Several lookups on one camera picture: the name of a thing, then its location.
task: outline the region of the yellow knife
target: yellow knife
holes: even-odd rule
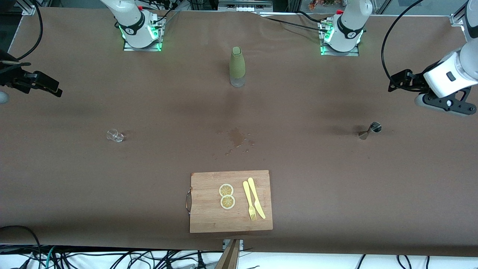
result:
[[[247,182],[249,183],[250,189],[252,190],[252,194],[254,194],[254,206],[256,207],[257,213],[261,215],[261,218],[265,219],[266,215],[264,215],[264,211],[262,211],[261,203],[259,203],[259,198],[257,197],[256,192],[256,185],[254,185],[254,180],[252,178],[248,178]]]

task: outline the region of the green bottle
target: green bottle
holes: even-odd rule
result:
[[[242,87],[246,83],[246,63],[240,47],[232,48],[229,75],[234,87]]]

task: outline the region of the cutting board handle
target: cutting board handle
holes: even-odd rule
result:
[[[189,209],[189,207],[187,206],[188,201],[191,200],[191,206],[193,205],[193,197],[191,196],[191,190],[192,190],[192,188],[189,187],[189,191],[186,193],[186,210],[187,210],[187,215],[188,216],[191,216],[191,209]]]

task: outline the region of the wooden cutting board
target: wooden cutting board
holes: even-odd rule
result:
[[[249,217],[249,205],[242,183],[253,178],[265,219],[256,212],[257,220]],[[234,188],[236,203],[231,209],[221,207],[219,188]],[[254,196],[250,192],[252,204]],[[272,230],[271,182],[268,170],[207,172],[191,174],[190,233],[242,232]]]

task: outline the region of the tabletop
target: tabletop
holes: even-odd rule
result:
[[[41,11],[24,69],[64,93],[2,89],[1,225],[50,245],[221,249],[233,237],[254,251],[476,254],[478,117],[387,92],[380,47],[395,17],[370,17],[360,56],[337,57],[320,55],[316,31],[247,12],[180,12],[161,52],[123,52],[109,10]],[[38,29],[24,17],[10,53]],[[464,43],[447,17],[404,17],[387,66],[418,73]],[[234,46],[247,68],[239,89]],[[373,121],[382,132],[358,139]],[[107,140],[111,128],[125,141]],[[270,171],[273,230],[190,234],[191,173],[235,170]]]

